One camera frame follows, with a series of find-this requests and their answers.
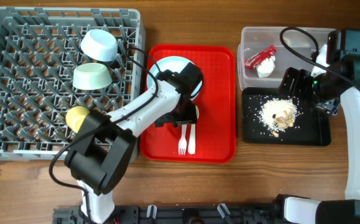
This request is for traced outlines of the white plastic fork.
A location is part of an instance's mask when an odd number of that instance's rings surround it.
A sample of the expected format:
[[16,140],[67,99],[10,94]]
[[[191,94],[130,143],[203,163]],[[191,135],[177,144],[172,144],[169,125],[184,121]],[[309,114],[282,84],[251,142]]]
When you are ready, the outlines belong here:
[[187,151],[187,139],[186,139],[186,133],[187,133],[187,125],[183,124],[181,127],[181,137],[178,142],[178,154],[180,156],[184,156]]

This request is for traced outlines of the white plastic spoon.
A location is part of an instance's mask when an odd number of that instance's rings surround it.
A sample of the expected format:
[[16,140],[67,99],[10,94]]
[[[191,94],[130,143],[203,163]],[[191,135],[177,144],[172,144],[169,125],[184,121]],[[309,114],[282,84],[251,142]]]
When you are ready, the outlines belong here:
[[191,125],[189,142],[188,142],[188,153],[196,153],[196,124]]

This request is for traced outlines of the rice and peanut shells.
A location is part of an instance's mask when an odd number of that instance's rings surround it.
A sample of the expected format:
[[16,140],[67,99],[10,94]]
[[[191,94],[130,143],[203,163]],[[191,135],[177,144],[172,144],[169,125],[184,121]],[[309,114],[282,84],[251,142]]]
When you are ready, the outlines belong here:
[[281,133],[295,127],[300,115],[298,100],[294,98],[273,98],[261,103],[256,116],[270,136],[278,138]]

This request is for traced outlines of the large light blue plate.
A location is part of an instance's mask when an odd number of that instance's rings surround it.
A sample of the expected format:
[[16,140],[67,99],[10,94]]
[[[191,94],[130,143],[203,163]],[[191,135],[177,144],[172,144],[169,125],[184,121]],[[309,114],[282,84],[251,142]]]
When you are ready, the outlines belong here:
[[[172,72],[178,72],[180,73],[185,66],[188,63],[192,63],[194,64],[191,60],[185,58],[185,57],[180,57],[180,56],[169,56],[169,57],[164,57],[160,60],[157,61],[157,66],[160,68],[160,70],[163,72],[165,70],[170,70]],[[149,72],[153,74],[153,76],[156,76],[158,74],[158,68],[157,68],[156,64],[153,64],[153,66],[149,69]],[[147,88],[149,88],[151,85],[153,84],[153,79],[151,78],[151,76],[147,76]],[[199,94],[199,91],[202,88],[202,84],[203,82],[199,82],[197,88],[192,92],[192,95],[190,97],[190,99],[193,101]]]

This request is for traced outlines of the white napkin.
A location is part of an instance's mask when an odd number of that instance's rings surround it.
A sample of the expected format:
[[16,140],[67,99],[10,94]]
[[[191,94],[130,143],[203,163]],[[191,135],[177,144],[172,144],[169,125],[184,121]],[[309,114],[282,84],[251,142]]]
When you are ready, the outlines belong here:
[[275,56],[271,56],[263,60],[257,67],[257,74],[259,78],[268,77],[275,68]]

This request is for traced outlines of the red sauce packet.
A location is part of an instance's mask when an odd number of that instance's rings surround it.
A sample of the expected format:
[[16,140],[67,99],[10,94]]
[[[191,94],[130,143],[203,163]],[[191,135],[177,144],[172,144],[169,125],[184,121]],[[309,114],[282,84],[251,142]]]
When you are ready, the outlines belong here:
[[269,47],[267,47],[260,53],[255,54],[252,57],[248,58],[244,62],[244,66],[245,66],[245,68],[252,70],[256,66],[260,65],[265,59],[268,59],[268,58],[271,58],[271,56],[274,56],[276,54],[276,52],[277,52],[277,49],[273,45],[270,45]]

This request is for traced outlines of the green bowl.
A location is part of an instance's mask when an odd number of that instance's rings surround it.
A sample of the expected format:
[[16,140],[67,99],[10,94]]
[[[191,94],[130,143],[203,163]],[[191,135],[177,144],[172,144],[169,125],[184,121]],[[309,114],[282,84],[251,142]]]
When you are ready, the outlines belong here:
[[81,90],[98,90],[109,86],[113,79],[107,66],[101,63],[84,63],[73,72],[73,86]]

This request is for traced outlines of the yellow plastic cup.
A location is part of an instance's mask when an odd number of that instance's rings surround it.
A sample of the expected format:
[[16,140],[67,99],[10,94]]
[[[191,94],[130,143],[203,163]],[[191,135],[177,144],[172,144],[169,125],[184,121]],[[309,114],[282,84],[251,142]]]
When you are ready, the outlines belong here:
[[89,113],[90,111],[87,108],[83,106],[75,106],[65,115],[65,122],[72,131],[77,133]]

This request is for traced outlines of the light blue bowl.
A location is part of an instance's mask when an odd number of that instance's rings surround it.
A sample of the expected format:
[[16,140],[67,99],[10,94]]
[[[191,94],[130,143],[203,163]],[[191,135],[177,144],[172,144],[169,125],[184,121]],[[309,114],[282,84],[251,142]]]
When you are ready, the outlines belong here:
[[118,53],[118,41],[111,33],[105,30],[89,30],[80,43],[84,54],[101,61],[112,62]]

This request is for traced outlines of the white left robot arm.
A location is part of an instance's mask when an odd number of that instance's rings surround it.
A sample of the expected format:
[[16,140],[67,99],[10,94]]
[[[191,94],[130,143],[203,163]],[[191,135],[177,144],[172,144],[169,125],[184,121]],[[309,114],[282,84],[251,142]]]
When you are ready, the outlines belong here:
[[67,125],[76,133],[64,163],[84,191],[81,211],[88,223],[104,223],[114,211],[113,189],[124,176],[137,138],[151,125],[195,124],[191,97],[203,82],[199,67],[166,69],[135,100],[107,114],[82,106],[70,109]]

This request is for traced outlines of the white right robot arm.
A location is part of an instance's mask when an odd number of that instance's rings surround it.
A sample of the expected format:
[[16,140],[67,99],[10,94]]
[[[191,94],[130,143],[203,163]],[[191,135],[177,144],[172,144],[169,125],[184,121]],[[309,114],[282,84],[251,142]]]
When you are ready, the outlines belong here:
[[312,76],[305,70],[288,68],[279,93],[296,96],[319,109],[339,100],[344,111],[348,140],[348,180],[343,200],[313,200],[278,195],[272,203],[271,218],[288,223],[360,223],[360,30],[341,29],[328,34],[326,65],[307,58],[284,41],[282,45],[298,58],[319,67],[323,73]]

